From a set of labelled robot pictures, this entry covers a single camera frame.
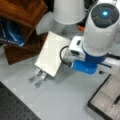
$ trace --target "gray tabletop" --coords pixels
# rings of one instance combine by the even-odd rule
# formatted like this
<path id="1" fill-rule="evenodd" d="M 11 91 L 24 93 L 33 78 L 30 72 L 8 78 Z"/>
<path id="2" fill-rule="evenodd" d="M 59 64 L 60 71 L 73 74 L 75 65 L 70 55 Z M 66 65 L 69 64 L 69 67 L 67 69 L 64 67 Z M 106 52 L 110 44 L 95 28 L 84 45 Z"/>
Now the gray tabletop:
<path id="1" fill-rule="evenodd" d="M 119 46 L 112 51 L 118 53 Z M 42 120 L 93 120 L 87 113 L 87 102 L 108 74 L 94 75 L 70 70 L 62 65 L 55 78 L 36 88 L 28 79 L 33 75 L 37 56 L 8 65 L 0 47 L 0 80 Z"/>

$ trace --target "black cable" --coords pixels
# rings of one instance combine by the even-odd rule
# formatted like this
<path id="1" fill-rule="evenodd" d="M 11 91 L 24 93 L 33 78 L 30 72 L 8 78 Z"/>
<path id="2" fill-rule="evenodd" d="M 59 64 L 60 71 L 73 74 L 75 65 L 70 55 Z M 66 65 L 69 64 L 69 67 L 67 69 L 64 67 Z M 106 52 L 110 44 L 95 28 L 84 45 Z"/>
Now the black cable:
<path id="1" fill-rule="evenodd" d="M 107 57 L 110 57 L 110 58 L 114 58 L 114 59 L 120 60 L 120 56 L 113 55 L 113 54 L 110 54 L 110 53 L 107 54 Z"/>
<path id="2" fill-rule="evenodd" d="M 92 0 L 85 0 L 85 8 L 88 9 L 92 4 Z"/>
<path id="3" fill-rule="evenodd" d="M 66 62 L 62 59 L 62 51 L 65 49 L 65 48 L 68 48 L 69 46 L 64 46 L 61 50 L 60 50 L 60 53 L 59 53 L 59 56 L 60 56 L 60 60 L 62 61 L 63 64 L 67 65 L 68 67 L 71 67 L 71 62 Z"/>

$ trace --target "metal plate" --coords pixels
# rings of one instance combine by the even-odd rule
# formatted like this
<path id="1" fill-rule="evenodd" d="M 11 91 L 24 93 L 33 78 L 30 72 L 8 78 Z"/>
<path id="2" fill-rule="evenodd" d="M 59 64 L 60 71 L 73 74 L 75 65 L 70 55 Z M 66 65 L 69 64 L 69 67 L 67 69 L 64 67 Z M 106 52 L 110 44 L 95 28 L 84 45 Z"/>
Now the metal plate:
<path id="1" fill-rule="evenodd" d="M 0 82 L 0 120 L 40 120 Z"/>

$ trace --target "black object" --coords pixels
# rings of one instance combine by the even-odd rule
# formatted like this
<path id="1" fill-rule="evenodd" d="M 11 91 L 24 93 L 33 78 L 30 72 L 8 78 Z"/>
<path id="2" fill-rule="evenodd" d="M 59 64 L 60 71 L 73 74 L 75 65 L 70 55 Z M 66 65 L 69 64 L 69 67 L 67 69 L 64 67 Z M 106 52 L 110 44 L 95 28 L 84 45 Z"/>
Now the black object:
<path id="1" fill-rule="evenodd" d="M 59 57 L 60 57 L 60 60 L 62 61 L 63 64 L 67 65 L 68 67 L 71 67 L 72 63 L 71 62 L 66 62 L 62 59 L 62 51 L 66 48 L 68 48 L 69 46 L 64 46 L 61 50 L 60 50 L 60 53 L 59 53 Z"/>
<path id="2" fill-rule="evenodd" d="M 105 72 L 103 72 L 103 71 L 99 71 L 99 74 L 101 74 L 101 75 L 103 75 Z"/>
<path id="3" fill-rule="evenodd" d="M 54 0 L 44 0 L 44 1 L 48 6 L 48 11 L 53 12 Z"/>
<path id="4" fill-rule="evenodd" d="M 72 53 L 73 55 L 79 55 L 79 52 L 78 52 L 78 51 L 71 50 L 71 53 Z"/>
<path id="5" fill-rule="evenodd" d="M 40 120 L 0 82 L 0 120 Z"/>
<path id="6" fill-rule="evenodd" d="M 77 45 L 80 45 L 80 42 L 81 42 L 81 41 L 79 40 L 79 41 L 77 42 Z"/>
<path id="7" fill-rule="evenodd" d="M 120 101 L 120 95 L 116 98 L 116 100 L 114 101 L 113 105 L 118 104 L 119 101 Z"/>
<path id="8" fill-rule="evenodd" d="M 110 57 L 110 58 L 114 58 L 114 59 L 120 60 L 120 56 L 113 55 L 113 54 L 107 54 L 107 57 Z"/>
<path id="9" fill-rule="evenodd" d="M 95 95 L 97 94 L 97 92 L 101 89 L 101 87 L 108 81 L 108 79 L 110 78 L 111 75 L 109 75 L 105 81 L 100 85 L 100 87 L 97 89 L 97 91 L 95 92 L 95 94 L 92 96 L 92 98 L 89 100 L 87 106 L 93 110 L 94 112 L 96 112 L 98 115 L 100 115 L 101 117 L 103 117 L 105 120 L 113 120 L 112 118 L 110 118 L 108 115 L 106 115 L 105 113 L 103 113 L 100 109 L 98 109 L 97 107 L 95 107 L 93 104 L 91 104 L 92 99 L 95 97 Z"/>
<path id="10" fill-rule="evenodd" d="M 99 28 L 107 28 L 119 19 L 118 9 L 108 3 L 97 5 L 91 13 L 94 24 Z"/>
<path id="11" fill-rule="evenodd" d="M 85 8 L 88 9 L 92 3 L 93 0 L 85 0 Z"/>

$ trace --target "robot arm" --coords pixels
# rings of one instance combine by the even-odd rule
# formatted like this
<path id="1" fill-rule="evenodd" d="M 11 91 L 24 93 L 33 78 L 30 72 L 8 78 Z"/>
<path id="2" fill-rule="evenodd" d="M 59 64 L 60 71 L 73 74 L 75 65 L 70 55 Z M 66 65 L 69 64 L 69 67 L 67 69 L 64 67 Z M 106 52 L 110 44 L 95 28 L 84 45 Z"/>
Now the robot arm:
<path id="1" fill-rule="evenodd" d="M 92 8 L 86 23 L 83 37 L 75 37 L 69 51 L 73 56 L 72 69 L 88 74 L 95 73 L 96 69 L 116 74 L 120 68 L 120 62 L 107 57 L 118 31 L 120 14 L 115 5 L 117 3 L 102 0 Z"/>

